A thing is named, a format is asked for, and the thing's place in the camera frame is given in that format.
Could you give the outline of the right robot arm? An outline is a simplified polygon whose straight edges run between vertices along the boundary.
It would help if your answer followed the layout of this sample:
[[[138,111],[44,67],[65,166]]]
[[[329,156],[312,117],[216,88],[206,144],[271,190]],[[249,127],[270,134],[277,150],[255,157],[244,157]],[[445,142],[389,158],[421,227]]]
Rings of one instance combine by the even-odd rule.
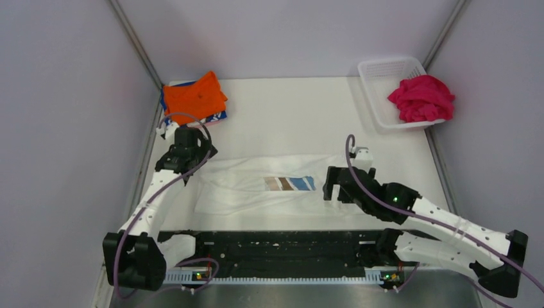
[[[430,264],[462,274],[494,295],[518,296],[527,234],[490,230],[441,209],[406,185],[381,184],[369,157],[349,157],[346,167],[328,167],[324,200],[330,201],[338,186],[338,201],[395,224],[362,251],[365,266]]]

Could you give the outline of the white printed t-shirt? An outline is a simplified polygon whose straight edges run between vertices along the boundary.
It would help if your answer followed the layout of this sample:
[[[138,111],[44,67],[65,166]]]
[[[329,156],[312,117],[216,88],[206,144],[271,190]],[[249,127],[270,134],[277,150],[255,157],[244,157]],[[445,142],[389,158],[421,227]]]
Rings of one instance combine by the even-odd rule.
[[[195,179],[199,214],[264,216],[347,216],[361,213],[355,204],[323,199],[330,166],[344,167],[340,155],[283,155],[217,160],[206,163]]]

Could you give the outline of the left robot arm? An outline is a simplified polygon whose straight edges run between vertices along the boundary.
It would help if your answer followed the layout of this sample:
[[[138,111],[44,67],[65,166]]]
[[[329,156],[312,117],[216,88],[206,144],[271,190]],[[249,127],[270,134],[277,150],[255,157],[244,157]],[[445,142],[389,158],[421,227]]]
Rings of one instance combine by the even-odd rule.
[[[155,164],[147,191],[129,220],[103,239],[108,283],[116,288],[156,291],[179,262],[198,265],[205,259],[206,249],[195,237],[174,235],[160,242],[158,235],[174,199],[217,149],[207,129],[166,128],[162,137],[169,147]]]

